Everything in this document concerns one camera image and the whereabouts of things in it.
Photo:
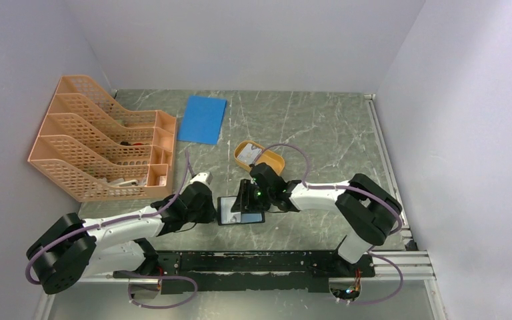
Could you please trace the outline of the black leather card holder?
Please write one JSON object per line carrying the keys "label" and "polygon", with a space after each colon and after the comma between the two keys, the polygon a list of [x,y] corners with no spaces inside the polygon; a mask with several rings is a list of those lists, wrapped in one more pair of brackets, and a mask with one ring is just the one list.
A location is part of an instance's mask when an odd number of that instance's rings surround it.
{"label": "black leather card holder", "polygon": [[220,226],[248,225],[265,222],[264,212],[242,213],[240,211],[234,211],[233,205],[235,201],[235,196],[219,197],[217,199],[216,220]]}

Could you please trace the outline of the yellow oval tray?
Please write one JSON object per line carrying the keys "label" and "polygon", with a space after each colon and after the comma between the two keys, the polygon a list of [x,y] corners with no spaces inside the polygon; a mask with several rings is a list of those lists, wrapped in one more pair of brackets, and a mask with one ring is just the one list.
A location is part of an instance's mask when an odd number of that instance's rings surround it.
{"label": "yellow oval tray", "polygon": [[[242,148],[247,143],[252,143],[252,144],[260,147],[261,148],[261,153],[262,153],[262,150],[264,150],[264,147],[262,145],[256,143],[256,142],[254,142],[254,141],[246,140],[246,141],[242,141],[235,148],[235,150],[233,152],[233,155],[234,155],[234,159],[235,159],[236,164],[238,164],[238,166],[240,166],[241,168],[243,168],[247,172],[250,172],[250,170],[251,170],[250,165],[247,165],[247,164],[241,162],[237,158],[238,154],[240,153]],[[284,160],[284,158],[282,158],[282,156],[280,156],[279,154],[271,151],[270,149],[264,151],[263,154],[261,154],[261,153],[258,156],[258,159],[256,160],[255,163],[256,164],[266,163],[268,166],[270,166],[274,170],[274,172],[276,172],[276,174],[281,175],[283,170],[284,170],[284,168],[285,168],[285,160]]]}

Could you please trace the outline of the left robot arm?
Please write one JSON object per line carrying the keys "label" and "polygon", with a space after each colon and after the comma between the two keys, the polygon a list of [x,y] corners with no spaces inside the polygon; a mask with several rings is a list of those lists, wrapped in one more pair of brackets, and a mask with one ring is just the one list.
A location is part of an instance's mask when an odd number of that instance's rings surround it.
{"label": "left robot arm", "polygon": [[133,271],[149,277],[158,267],[149,238],[176,233],[188,223],[210,223],[215,215],[213,193],[203,181],[130,213],[101,219],[68,213],[27,250],[25,277],[49,295],[100,273]]}

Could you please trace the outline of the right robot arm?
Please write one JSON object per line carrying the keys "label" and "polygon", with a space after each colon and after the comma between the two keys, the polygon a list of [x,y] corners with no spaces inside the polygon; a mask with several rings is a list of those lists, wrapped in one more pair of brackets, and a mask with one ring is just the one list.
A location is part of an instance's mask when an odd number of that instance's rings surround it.
{"label": "right robot arm", "polygon": [[339,213],[350,226],[333,258],[333,268],[339,275],[352,274],[368,250],[383,245],[388,236],[402,228],[402,205],[364,174],[336,183],[286,181],[265,163],[252,166],[249,174],[250,179],[241,180],[236,197],[219,198],[219,224],[262,223],[271,207],[282,213]]}

